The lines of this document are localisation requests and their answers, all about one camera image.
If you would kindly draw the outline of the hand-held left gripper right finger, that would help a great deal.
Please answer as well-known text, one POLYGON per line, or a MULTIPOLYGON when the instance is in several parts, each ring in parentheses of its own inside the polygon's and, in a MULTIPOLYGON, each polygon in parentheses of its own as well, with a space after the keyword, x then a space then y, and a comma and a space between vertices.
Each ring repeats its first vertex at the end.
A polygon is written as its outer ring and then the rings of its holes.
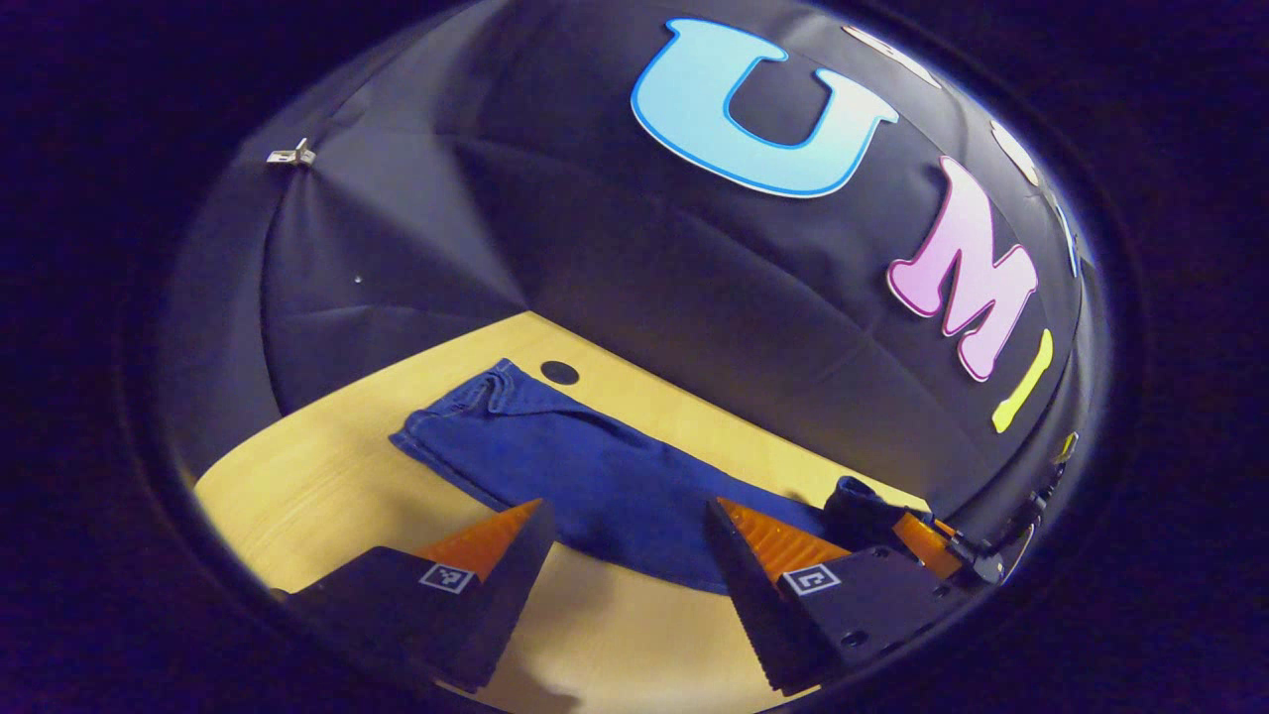
POLYGON ((792 696, 898 654, 970 592, 890 547, 845 550, 713 498, 704 535, 770 687, 792 696))

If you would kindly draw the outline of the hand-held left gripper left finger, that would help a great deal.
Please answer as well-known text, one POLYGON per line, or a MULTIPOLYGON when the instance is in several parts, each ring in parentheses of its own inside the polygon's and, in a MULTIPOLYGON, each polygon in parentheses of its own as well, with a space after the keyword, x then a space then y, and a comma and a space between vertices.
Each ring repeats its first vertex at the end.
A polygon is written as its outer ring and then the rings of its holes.
POLYGON ((533 498, 418 550, 367 548, 272 597, 365 673, 473 694, 503 659, 555 538, 552 506, 533 498))

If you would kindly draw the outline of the blue jeans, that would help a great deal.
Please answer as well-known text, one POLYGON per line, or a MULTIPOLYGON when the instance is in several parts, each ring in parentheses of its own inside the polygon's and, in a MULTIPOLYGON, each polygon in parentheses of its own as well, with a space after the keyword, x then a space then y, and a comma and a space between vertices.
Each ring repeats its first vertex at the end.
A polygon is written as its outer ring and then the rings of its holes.
POLYGON ((890 523, 848 523, 736 479, 536 380, 511 360, 409 413, 391 443, 497 512, 544 498, 560 542, 581 554, 706 594, 727 594, 704 536, 711 498, 730 498, 848 550, 900 547, 890 523))

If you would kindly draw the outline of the black backdrop cloth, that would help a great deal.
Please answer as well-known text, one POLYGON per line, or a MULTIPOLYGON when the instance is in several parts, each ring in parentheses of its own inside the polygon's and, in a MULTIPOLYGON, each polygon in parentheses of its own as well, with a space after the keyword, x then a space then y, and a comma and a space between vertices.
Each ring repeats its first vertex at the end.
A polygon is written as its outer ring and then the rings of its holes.
POLYGON ((527 313, 938 512, 1030 490, 1082 425, 1074 213, 970 74, 849 20, 472 0, 286 91, 173 263, 176 464, 527 313))

